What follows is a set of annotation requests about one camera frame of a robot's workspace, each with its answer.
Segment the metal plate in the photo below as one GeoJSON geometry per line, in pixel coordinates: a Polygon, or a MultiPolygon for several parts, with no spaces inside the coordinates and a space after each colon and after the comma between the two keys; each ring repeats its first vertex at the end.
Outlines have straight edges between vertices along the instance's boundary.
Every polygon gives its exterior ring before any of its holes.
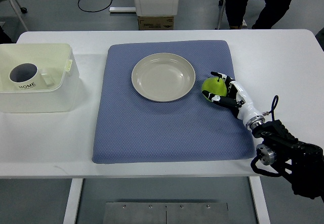
{"type": "Polygon", "coordinates": [[[229,224],[226,203],[107,202],[104,224],[229,224]]]}

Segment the white mug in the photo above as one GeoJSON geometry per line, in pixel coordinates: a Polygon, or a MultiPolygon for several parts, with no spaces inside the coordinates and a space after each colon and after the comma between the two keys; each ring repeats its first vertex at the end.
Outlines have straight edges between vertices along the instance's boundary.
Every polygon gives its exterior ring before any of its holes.
{"type": "Polygon", "coordinates": [[[48,89],[54,84],[52,80],[47,83],[37,66],[31,63],[21,64],[12,69],[9,73],[9,80],[17,89],[28,91],[48,89]]]}

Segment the ceramic plate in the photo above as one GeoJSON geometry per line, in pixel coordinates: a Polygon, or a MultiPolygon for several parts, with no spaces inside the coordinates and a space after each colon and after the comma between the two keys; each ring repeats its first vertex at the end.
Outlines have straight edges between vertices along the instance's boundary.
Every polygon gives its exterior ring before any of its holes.
{"type": "Polygon", "coordinates": [[[169,102],[185,96],[193,87],[195,72],[181,56],[158,53],[140,60],[133,69],[135,90],[147,99],[169,102]]]}

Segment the green apple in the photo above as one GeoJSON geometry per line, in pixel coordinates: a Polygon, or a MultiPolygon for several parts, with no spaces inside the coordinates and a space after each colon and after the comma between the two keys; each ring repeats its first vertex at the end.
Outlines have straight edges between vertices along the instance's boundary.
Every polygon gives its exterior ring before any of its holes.
{"type": "Polygon", "coordinates": [[[204,90],[207,90],[210,93],[213,93],[213,94],[216,94],[219,96],[226,96],[226,94],[227,94],[227,88],[226,88],[225,82],[217,76],[207,78],[203,82],[203,84],[201,86],[201,91],[204,91],[204,90]]]}

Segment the robotic hand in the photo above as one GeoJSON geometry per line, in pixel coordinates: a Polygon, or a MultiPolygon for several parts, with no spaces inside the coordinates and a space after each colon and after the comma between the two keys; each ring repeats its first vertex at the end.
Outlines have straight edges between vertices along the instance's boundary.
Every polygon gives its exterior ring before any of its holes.
{"type": "Polygon", "coordinates": [[[265,176],[283,176],[292,184],[294,194],[314,199],[321,196],[324,201],[324,156],[321,147],[299,141],[292,136],[280,120],[274,120],[274,109],[278,101],[275,96],[270,112],[260,113],[242,85],[233,78],[218,72],[211,72],[223,80],[226,96],[204,90],[203,95],[214,104],[229,108],[233,115],[243,121],[255,138],[263,138],[257,145],[257,156],[251,162],[254,172],[265,176]],[[272,121],[265,122],[272,114],[272,121]],[[259,169],[261,160],[277,173],[259,169]]]}

